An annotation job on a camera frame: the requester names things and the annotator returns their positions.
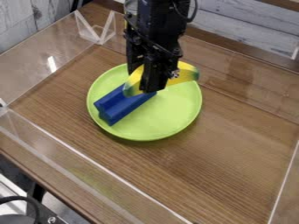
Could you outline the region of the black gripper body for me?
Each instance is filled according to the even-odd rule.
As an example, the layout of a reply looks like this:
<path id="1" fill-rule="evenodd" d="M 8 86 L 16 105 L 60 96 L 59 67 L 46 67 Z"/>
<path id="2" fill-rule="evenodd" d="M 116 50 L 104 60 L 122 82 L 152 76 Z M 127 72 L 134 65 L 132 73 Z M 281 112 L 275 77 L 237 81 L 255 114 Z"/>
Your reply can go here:
<path id="1" fill-rule="evenodd" d="M 138 0 L 135 15 L 126 13 L 126 32 L 134 32 L 144 41 L 144 59 L 147 55 L 178 59 L 183 56 L 179 38 L 187 24 L 191 0 Z"/>

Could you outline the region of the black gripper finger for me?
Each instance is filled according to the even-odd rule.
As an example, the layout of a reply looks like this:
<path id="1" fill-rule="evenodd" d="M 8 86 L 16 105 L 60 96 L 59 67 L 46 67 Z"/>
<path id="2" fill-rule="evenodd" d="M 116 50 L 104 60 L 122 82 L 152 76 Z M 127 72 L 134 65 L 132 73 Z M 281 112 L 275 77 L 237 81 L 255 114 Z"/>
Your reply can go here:
<path id="1" fill-rule="evenodd" d="M 131 31 L 126 32 L 127 71 L 132 73 L 144 63 L 144 41 Z"/>
<path id="2" fill-rule="evenodd" d="M 154 55 L 144 57 L 144 71 L 140 80 L 139 89 L 144 93 L 152 93 L 166 88 L 170 78 L 174 77 L 174 71 L 178 70 L 179 59 L 159 58 Z"/>

